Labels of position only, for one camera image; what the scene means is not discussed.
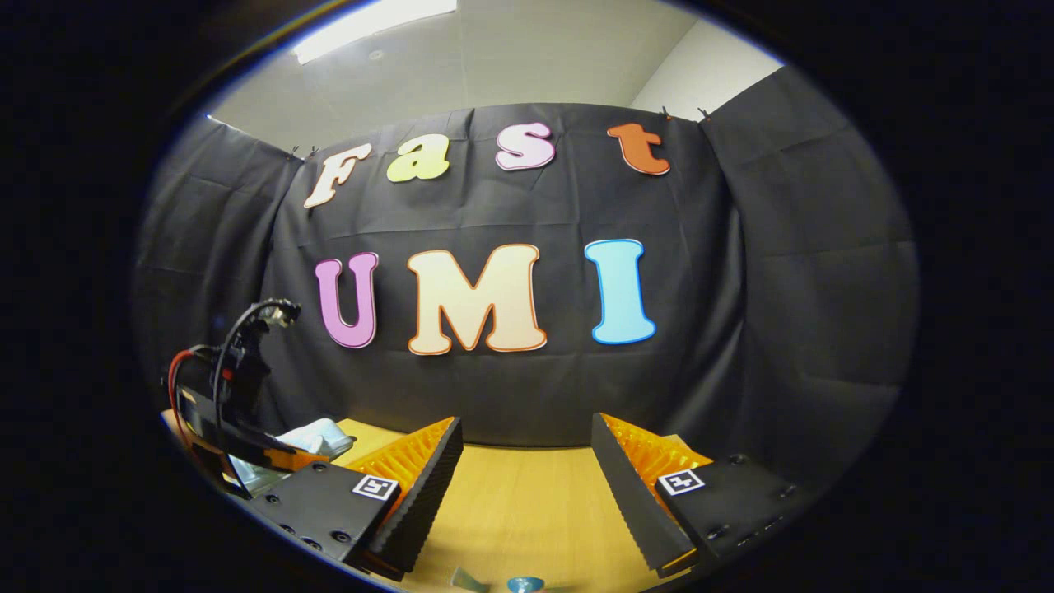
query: black cable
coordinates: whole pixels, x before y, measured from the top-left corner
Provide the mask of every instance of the black cable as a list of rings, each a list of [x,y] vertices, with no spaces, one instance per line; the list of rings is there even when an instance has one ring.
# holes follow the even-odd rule
[[[249,311],[241,314],[241,317],[238,318],[238,321],[234,323],[234,328],[232,328],[231,332],[227,335],[227,340],[223,341],[223,345],[219,349],[219,355],[216,357],[216,369],[212,379],[212,403],[216,413],[216,444],[218,446],[219,451],[221,451],[223,456],[227,458],[227,462],[231,466],[231,471],[234,473],[234,478],[238,480],[238,486],[240,486],[241,490],[245,491],[246,496],[251,496],[249,494],[249,488],[246,487],[243,481],[241,481],[241,476],[238,475],[238,470],[234,467],[234,462],[231,461],[231,455],[227,453],[227,448],[223,446],[223,420],[222,416],[220,416],[219,380],[223,374],[223,359],[227,358],[227,351],[230,350],[231,343],[238,335],[238,331],[241,330],[242,324],[246,323],[246,320],[252,317],[256,312],[267,308],[277,307],[277,304],[278,302],[276,300],[269,299],[253,305],[249,309]]]

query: white wall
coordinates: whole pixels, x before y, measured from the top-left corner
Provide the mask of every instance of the white wall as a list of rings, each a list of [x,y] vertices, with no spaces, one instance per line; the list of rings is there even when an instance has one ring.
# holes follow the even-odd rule
[[[730,31],[700,20],[674,46],[630,106],[700,119],[783,65]]]
[[[282,150],[491,104],[628,106],[697,16],[659,0],[458,0],[300,64],[285,47],[212,116]]]

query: yellow letter a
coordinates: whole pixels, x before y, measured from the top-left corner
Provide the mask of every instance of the yellow letter a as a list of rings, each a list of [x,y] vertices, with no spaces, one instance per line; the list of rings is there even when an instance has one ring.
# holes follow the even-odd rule
[[[398,147],[398,153],[403,156],[388,165],[388,180],[399,182],[414,177],[438,177],[450,166],[447,162],[449,145],[450,138],[443,134],[425,134],[407,140]]]

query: red cable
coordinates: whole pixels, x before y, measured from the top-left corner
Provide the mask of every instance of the red cable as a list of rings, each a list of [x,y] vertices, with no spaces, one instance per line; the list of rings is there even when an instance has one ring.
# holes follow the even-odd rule
[[[187,435],[183,433],[182,424],[180,424],[179,409],[176,408],[176,387],[174,383],[176,368],[179,367],[179,363],[192,358],[193,356],[194,353],[183,351],[176,355],[176,358],[172,359],[172,365],[169,367],[169,402],[172,404],[172,413],[176,416],[176,429],[179,431],[179,436],[182,437],[183,443],[187,444],[187,449],[192,450],[192,452],[193,448],[191,447],[191,441],[187,438]]]

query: ceiling light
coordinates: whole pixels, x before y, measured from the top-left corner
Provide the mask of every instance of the ceiling light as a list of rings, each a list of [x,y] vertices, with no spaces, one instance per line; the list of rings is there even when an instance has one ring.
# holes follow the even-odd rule
[[[378,0],[311,34],[293,47],[293,54],[306,64],[356,39],[456,8],[457,0]]]

